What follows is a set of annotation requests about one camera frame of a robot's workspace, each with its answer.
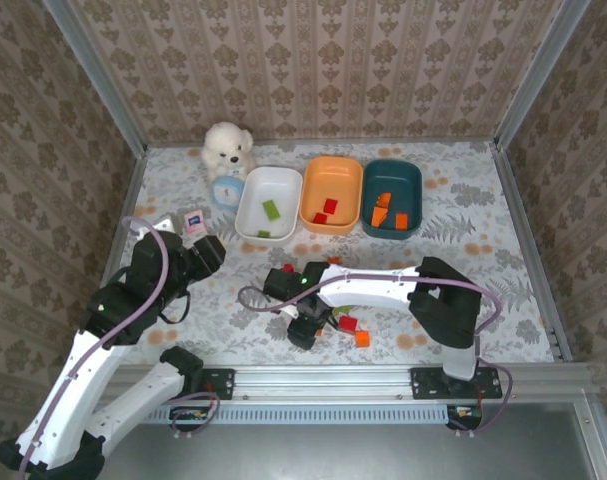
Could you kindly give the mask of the aluminium frame post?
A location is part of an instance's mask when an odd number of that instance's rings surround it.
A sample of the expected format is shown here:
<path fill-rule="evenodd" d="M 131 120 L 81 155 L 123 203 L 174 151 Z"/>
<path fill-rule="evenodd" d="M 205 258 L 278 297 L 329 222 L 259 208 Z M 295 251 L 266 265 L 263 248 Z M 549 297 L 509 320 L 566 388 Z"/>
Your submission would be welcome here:
<path fill-rule="evenodd" d="M 91 35 L 71 0 L 44 0 L 44 4 L 85 70 L 122 137 L 136 157 L 145 154 L 147 140 L 127 106 L 117 81 L 101 58 Z"/>
<path fill-rule="evenodd" d="M 562 0 L 494 134 L 498 150 L 505 150 L 514 139 L 590 2 L 591 0 Z"/>

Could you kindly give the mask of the aluminium table side rail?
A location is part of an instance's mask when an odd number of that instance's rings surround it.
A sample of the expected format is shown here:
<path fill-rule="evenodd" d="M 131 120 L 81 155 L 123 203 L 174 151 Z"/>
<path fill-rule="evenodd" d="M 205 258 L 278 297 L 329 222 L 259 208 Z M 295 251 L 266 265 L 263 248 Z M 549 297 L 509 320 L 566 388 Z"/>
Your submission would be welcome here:
<path fill-rule="evenodd" d="M 500 179 L 505 201 L 519 241 L 524 264 L 546 330 L 552 354 L 556 361 L 573 362 L 574 358 L 565 334 L 548 278 L 532 233 L 518 185 L 507 153 L 492 144 L 492 155 Z"/>
<path fill-rule="evenodd" d="M 99 287 L 104 287 L 120 268 L 121 258 L 124 252 L 126 242 L 128 238 L 132 236 L 130 230 L 127 227 L 123 226 L 122 220 L 124 217 L 134 214 L 136 201 L 143 183 L 146 166 L 147 151 L 144 151 L 142 155 L 137 157 L 134 165 L 132 177 L 129 182 L 129 186 L 127 189 L 121 213 L 119 215 L 117 226 L 115 227 L 114 238 Z"/>

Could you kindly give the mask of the white plush dog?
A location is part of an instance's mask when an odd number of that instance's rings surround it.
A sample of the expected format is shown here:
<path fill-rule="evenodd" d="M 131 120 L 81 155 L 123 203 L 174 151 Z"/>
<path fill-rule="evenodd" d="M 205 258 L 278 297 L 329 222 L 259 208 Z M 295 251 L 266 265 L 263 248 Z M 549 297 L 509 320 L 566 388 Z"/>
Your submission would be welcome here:
<path fill-rule="evenodd" d="M 256 168 L 252 134 L 230 122 L 219 122 L 206 133 L 201 158 L 211 182 L 229 176 L 245 181 Z"/>

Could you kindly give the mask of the white plastic container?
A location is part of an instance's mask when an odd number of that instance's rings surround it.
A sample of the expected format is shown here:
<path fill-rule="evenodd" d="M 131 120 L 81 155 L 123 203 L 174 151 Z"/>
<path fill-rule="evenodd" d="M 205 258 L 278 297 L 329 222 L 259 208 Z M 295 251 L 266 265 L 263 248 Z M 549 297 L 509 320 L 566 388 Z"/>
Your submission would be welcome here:
<path fill-rule="evenodd" d="M 247 176 L 234 227 L 248 244 L 261 247 L 281 247 L 296 230 L 303 185 L 302 175 L 285 167 L 258 167 Z M 280 218 L 269 221 L 262 203 L 273 200 Z M 269 238 L 258 237 L 259 230 L 270 232 Z"/>

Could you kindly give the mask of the thin aluminium wall rail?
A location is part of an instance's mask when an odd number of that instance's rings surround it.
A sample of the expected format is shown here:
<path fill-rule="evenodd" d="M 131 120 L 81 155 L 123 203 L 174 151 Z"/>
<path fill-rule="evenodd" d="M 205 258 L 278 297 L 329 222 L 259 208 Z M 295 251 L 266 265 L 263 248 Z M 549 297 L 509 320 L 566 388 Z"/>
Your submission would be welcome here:
<path fill-rule="evenodd" d="M 397 143 L 459 143 L 459 142 L 489 142 L 496 144 L 497 140 L 492 136 L 472 136 L 472 137 L 362 137 L 362 138 L 301 138 L 301 139 L 269 139 L 254 140 L 254 147 L 259 146 L 298 146 L 298 145 L 341 145 L 341 144 L 397 144 Z M 151 142 L 146 145 L 146 149 L 151 148 L 187 148 L 201 147 L 202 142 L 173 142 L 159 143 Z"/>

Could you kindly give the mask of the orange plastic container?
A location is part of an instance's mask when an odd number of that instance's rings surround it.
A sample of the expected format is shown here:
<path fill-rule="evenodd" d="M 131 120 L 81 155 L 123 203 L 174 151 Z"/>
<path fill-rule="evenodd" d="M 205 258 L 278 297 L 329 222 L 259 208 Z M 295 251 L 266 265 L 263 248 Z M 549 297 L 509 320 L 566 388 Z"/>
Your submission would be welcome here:
<path fill-rule="evenodd" d="M 315 157 L 307 164 L 303 179 L 299 217 L 305 228 L 316 234 L 346 235 L 360 217 L 363 167 L 352 158 Z M 316 213 L 324 213 L 325 201 L 336 199 L 334 215 L 326 224 L 315 224 Z"/>

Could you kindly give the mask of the wide aluminium arm base rail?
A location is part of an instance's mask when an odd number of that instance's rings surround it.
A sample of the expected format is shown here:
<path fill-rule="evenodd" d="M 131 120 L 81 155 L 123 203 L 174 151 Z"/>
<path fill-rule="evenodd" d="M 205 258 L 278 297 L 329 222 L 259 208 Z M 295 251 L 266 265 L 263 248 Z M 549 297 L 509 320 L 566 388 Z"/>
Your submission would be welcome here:
<path fill-rule="evenodd" d="M 246 404 L 415 403 L 410 365 L 236 366 L 231 401 Z M 499 378 L 515 403 L 570 402 L 596 391 L 583 363 L 508 363 Z"/>

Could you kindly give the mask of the light blue alarm clock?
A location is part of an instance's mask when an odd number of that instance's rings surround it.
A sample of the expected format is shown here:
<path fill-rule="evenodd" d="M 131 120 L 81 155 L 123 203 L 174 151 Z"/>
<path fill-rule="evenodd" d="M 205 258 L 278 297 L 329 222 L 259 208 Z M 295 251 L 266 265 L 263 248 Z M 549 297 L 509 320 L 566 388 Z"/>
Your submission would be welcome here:
<path fill-rule="evenodd" d="M 219 176 L 211 185 L 213 202 L 224 210 L 237 212 L 244 182 L 233 176 Z"/>

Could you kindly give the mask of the aluminium lower frame bar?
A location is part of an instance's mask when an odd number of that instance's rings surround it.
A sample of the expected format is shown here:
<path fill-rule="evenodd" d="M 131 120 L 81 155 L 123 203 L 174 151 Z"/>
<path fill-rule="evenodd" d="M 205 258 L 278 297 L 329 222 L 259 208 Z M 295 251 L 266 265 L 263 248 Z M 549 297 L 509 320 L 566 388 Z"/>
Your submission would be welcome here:
<path fill-rule="evenodd" d="M 574 403 L 590 465 L 596 480 L 607 480 L 607 418 L 597 402 L 582 399 Z"/>

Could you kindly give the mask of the teal plastic container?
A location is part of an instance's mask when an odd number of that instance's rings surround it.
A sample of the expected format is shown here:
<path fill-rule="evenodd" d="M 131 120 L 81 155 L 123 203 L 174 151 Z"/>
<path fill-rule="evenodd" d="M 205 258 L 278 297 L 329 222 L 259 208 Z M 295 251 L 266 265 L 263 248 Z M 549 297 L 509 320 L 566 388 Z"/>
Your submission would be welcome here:
<path fill-rule="evenodd" d="M 422 174 L 415 165 L 400 160 L 378 159 L 364 168 L 361 223 L 364 232 L 376 238 L 406 240 L 418 229 L 422 221 Z M 392 194 L 386 220 L 379 228 L 371 225 L 377 197 L 383 192 Z M 409 215 L 409 229 L 395 229 L 397 213 Z"/>

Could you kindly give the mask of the small pink card packet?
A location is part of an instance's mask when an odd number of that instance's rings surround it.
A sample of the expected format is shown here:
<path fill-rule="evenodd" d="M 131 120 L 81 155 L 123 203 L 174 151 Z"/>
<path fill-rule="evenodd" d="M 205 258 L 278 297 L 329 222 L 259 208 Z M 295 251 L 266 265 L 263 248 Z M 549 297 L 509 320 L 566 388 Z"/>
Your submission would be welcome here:
<path fill-rule="evenodd" d="M 204 222 L 203 212 L 196 210 L 184 215 L 185 233 L 190 237 L 202 236 L 207 234 L 207 228 Z"/>

